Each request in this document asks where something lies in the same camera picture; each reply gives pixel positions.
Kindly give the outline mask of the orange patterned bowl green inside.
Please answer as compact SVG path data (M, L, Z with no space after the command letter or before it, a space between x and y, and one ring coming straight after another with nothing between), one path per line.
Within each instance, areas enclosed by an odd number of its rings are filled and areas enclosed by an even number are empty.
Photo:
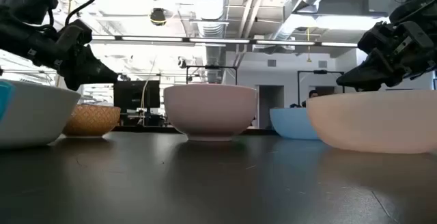
M62 133L67 137L101 137L119 122L119 107L78 104Z

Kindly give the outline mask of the seated person in white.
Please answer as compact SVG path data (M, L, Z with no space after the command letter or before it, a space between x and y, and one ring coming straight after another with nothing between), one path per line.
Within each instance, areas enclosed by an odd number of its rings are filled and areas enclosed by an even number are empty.
M297 94L298 94L298 106L303 107L300 101L301 95L300 95L300 84L303 78L300 77L301 73L310 73L310 74L338 74L339 76L342 76L345 74L343 71L329 71L329 70L298 70L297 71Z

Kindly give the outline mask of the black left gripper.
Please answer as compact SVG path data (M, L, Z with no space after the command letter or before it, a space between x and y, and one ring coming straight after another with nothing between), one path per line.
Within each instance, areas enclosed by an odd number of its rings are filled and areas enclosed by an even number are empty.
M52 68L64 77L68 89L84 84L116 83L118 73L96 58L87 45L91 29L75 20L57 32L45 25L35 27L0 7L0 50L24 57L36 66Z

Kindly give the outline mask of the black ceiling dome device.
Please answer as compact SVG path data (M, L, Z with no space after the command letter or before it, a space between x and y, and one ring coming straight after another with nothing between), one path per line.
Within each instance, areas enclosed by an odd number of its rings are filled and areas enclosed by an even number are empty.
M154 8L150 14L150 21L155 26L164 26L167 23L165 10L163 8Z

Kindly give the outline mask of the black station frame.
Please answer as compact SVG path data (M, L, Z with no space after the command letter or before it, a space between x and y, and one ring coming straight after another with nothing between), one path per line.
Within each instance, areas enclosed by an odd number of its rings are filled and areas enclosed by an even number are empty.
M185 70L186 70L186 74L185 74L186 84L188 84L190 82L190 77L192 76L192 74L189 73L189 69L190 68L195 68L195 71L197 71L198 69L201 69L201 68L203 68L205 70L232 69L235 72L235 75L234 75L235 85L238 85L238 68L236 66L217 66L217 65L196 66L196 65L187 65L185 67Z

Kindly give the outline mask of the black monitor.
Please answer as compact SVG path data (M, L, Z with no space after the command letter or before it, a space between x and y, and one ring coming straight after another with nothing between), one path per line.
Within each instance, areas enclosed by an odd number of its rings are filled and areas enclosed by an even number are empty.
M118 81L113 86L113 104L123 110L160 107L160 81Z

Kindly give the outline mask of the white bowl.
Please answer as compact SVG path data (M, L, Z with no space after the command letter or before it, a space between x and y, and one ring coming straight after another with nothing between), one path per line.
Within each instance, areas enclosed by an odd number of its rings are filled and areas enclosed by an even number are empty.
M53 142L80 97L68 89L0 79L0 149Z

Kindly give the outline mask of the large peach bowl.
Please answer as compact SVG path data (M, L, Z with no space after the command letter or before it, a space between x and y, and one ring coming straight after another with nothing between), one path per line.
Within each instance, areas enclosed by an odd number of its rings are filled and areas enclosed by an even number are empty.
M326 144L357 152L437 150L437 91L356 92L311 98L307 114Z

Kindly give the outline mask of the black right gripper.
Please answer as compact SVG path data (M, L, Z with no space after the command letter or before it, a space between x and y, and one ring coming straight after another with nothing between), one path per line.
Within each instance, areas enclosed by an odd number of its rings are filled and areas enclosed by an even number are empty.
M359 40L358 48L367 53L366 60L336 80L357 92L393 87L403 79L437 70L437 43L412 21L397 26L376 23Z

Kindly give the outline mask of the pale pink bowl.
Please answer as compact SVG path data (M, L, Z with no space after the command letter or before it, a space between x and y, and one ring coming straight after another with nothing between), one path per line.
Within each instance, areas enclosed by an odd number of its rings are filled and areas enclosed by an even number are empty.
M230 141L251 126L257 90L223 84L174 85L163 90L169 123L190 141Z

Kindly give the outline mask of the light blue bowl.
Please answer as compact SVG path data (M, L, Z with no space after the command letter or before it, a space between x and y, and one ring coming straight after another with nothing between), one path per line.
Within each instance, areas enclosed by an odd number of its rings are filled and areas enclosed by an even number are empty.
M274 130L284 138L318 140L306 108L275 108L270 110Z

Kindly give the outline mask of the black table frame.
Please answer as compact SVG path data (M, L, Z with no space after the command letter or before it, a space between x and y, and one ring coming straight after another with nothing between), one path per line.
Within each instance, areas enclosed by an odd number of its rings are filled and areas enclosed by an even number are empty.
M170 134L180 134L173 127L158 127L158 126L116 126L112 129L112 132L152 132L152 133L170 133ZM257 135L257 136L267 136L267 135L278 135L275 130L271 129L255 129L248 128L241 133L241 135Z

